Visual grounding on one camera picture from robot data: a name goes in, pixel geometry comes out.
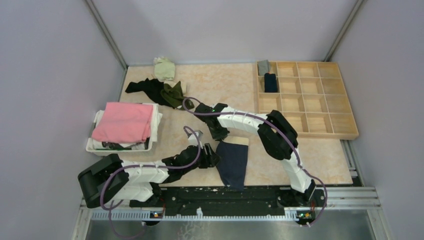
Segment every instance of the gray floor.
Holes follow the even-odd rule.
[[[115,221],[116,231],[133,236],[141,230],[136,221]],[[374,234],[365,210],[326,210],[311,228],[292,222],[173,222],[164,221],[148,227],[148,240],[373,240]],[[108,221],[91,221],[87,240],[117,240]]]

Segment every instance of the compartment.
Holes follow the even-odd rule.
[[[308,123],[303,112],[284,112],[283,116],[298,133],[307,133]]]
[[[316,62],[298,62],[297,69],[300,77],[319,78],[318,65]]]
[[[341,78],[339,66],[335,62],[319,62],[319,75],[321,78]]]
[[[287,61],[287,62],[278,62],[278,76],[279,77],[298,77],[298,67],[296,62]]]
[[[341,78],[321,78],[325,94],[346,94]]]
[[[328,113],[306,113],[310,133],[333,133]]]
[[[302,93],[304,94],[323,94],[323,86],[319,78],[300,78]]]
[[[269,62],[269,73],[275,74],[276,76],[278,76],[277,62],[275,62],[275,61]]]
[[[298,77],[278,77],[279,92],[284,94],[300,94],[301,82]]]
[[[305,112],[304,100],[301,94],[281,94],[284,112]]]
[[[327,104],[324,95],[303,95],[306,112],[327,113]]]
[[[258,86],[257,86],[257,90],[259,91],[259,93],[265,93],[265,77],[264,76],[258,76],[257,77],[257,81],[258,81]],[[280,92],[280,83],[278,78],[276,79],[277,81],[277,93]]]
[[[352,114],[330,114],[332,128],[335,134],[358,134]]]
[[[329,113],[350,114],[352,112],[347,96],[325,95]]]
[[[259,93],[259,112],[282,111],[279,93]]]

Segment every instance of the wooden box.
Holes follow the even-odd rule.
[[[278,92],[264,89],[257,76],[259,113],[272,110],[283,116],[300,137],[353,140],[358,137],[345,85],[335,62],[270,61]]]

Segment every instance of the black cloth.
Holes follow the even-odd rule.
[[[222,183],[231,189],[243,191],[245,187],[246,166],[248,164],[249,146],[219,142],[216,154],[221,160],[216,165]]]
[[[163,82],[157,80],[156,78],[152,80],[146,78],[144,81],[130,82],[125,92],[130,94],[143,91],[153,102],[172,108],[173,106],[161,95],[162,90],[164,90]]]
[[[277,76],[274,73],[265,73],[265,93],[278,93]]]

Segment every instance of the navy blue cloth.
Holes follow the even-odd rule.
[[[246,166],[248,164],[249,146],[219,142],[216,154],[221,160],[216,165],[224,185],[238,191],[245,187]]]
[[[277,76],[274,73],[265,73],[265,93],[278,93]]]

